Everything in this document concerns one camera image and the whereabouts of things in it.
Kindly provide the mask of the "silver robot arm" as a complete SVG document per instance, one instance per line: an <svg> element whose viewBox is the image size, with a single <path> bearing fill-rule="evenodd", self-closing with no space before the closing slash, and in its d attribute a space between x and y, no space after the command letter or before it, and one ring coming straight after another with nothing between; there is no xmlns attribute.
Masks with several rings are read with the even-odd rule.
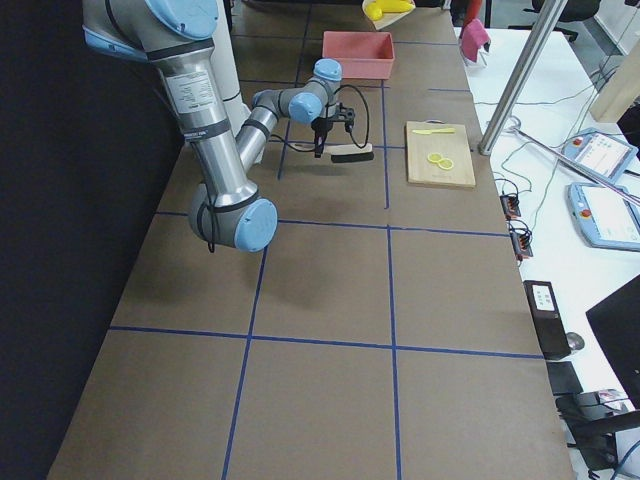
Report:
<svg viewBox="0 0 640 480"><path fill-rule="evenodd" d="M216 40L228 39L218 2L85 1L82 9L90 48L159 71L204 177L189 213L193 232L210 246L264 249L277 228L277 209L247 173L281 118L311 126L315 152L322 153L329 124L338 116L340 63L321 59L304 86L257 93L246 118L239 119L219 87L225 74L235 76L237 70L231 53L214 53Z"/></svg>

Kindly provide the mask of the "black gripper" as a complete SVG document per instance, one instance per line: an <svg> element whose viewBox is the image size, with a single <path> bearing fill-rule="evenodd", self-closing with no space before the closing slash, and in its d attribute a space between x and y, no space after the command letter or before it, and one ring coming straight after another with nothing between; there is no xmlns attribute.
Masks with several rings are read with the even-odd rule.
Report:
<svg viewBox="0 0 640 480"><path fill-rule="evenodd" d="M333 128L331 118L318 117L311 123L314 132L314 157L320 158L324 152L324 141Z"/></svg>

